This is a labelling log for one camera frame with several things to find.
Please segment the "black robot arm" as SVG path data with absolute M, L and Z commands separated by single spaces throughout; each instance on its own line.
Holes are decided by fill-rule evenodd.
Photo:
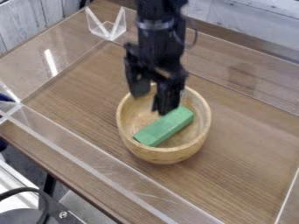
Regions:
M 142 97 L 156 83 L 152 111 L 164 116 L 178 107 L 186 71 L 181 64 L 188 0 L 134 0 L 137 43 L 123 43 L 125 80 L 130 95 Z

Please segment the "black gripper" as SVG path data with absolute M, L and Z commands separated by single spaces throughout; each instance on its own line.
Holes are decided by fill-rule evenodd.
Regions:
M 125 42 L 125 80 L 130 95 L 147 94 L 157 82 L 152 111 L 160 116 L 178 107 L 186 73 L 181 64 L 185 26 L 165 29 L 137 28 L 137 43 Z

